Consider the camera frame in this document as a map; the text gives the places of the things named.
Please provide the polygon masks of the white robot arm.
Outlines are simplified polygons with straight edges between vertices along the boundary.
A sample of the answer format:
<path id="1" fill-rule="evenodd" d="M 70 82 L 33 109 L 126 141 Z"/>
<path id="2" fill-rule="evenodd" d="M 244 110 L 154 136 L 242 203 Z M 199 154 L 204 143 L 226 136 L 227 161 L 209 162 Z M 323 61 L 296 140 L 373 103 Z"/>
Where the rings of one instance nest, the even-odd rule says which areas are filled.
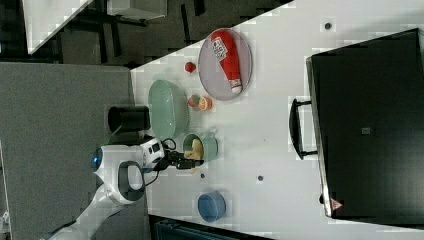
<path id="1" fill-rule="evenodd" d="M 144 174 L 159 173 L 168 166 L 187 170 L 200 167 L 202 158 L 170 151 L 155 139 L 140 145 L 106 145 L 91 160 L 94 174 L 101 180 L 89 205 L 73 221 L 57 228 L 41 240 L 91 240 L 101 225 L 145 194 Z"/>

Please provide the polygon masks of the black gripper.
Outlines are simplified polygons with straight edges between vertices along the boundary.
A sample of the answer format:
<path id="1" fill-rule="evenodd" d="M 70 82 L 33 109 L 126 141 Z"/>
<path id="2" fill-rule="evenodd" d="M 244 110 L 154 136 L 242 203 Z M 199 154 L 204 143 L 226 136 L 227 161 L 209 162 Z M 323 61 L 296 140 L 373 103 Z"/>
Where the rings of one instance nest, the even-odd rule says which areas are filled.
<path id="1" fill-rule="evenodd" d="M 177 151 L 165 151 L 165 156 L 161 160 L 161 168 L 163 170 L 167 169 L 169 166 L 174 166 L 177 169 L 187 170 L 200 167 L 204 161 L 203 160 L 185 160 L 185 158 L 190 158 L 191 153 L 179 153 Z"/>

